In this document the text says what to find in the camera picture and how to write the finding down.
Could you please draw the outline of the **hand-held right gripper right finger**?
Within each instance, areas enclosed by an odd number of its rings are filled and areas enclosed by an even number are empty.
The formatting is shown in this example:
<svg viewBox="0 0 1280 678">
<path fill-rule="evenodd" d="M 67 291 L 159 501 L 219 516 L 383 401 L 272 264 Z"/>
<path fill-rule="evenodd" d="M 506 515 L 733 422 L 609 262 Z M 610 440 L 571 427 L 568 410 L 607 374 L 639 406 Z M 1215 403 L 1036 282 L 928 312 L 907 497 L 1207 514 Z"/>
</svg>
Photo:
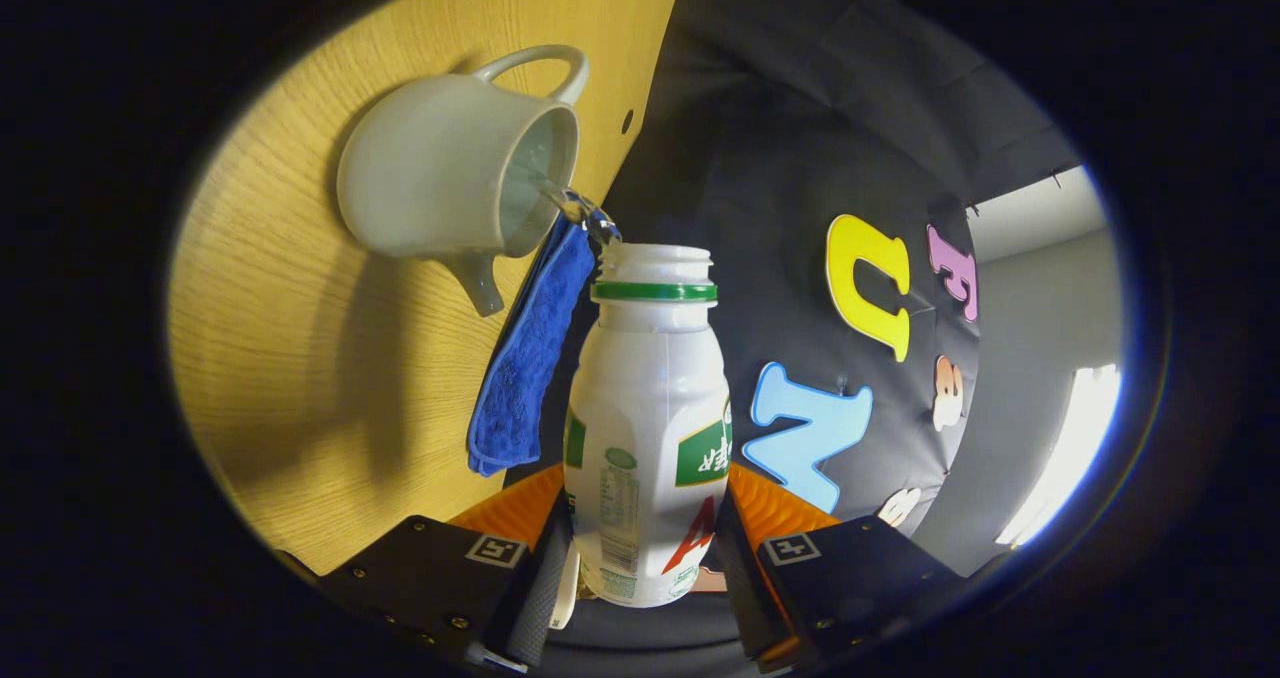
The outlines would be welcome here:
<svg viewBox="0 0 1280 678">
<path fill-rule="evenodd" d="M 835 519 L 741 464 L 716 531 L 745 655 L 818 672 L 945 615 L 965 581 L 878 517 Z"/>
</svg>

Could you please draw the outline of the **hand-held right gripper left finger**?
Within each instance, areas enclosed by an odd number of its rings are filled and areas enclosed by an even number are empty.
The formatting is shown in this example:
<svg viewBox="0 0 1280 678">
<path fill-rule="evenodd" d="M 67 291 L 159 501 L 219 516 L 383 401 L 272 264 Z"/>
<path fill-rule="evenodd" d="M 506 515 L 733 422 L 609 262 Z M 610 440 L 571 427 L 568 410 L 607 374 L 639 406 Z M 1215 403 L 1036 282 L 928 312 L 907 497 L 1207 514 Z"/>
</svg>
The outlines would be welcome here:
<svg viewBox="0 0 1280 678">
<path fill-rule="evenodd" d="M 451 666 L 525 674 L 541 660 L 570 542 L 556 464 L 452 519 L 402 519 L 320 588 Z"/>
</svg>

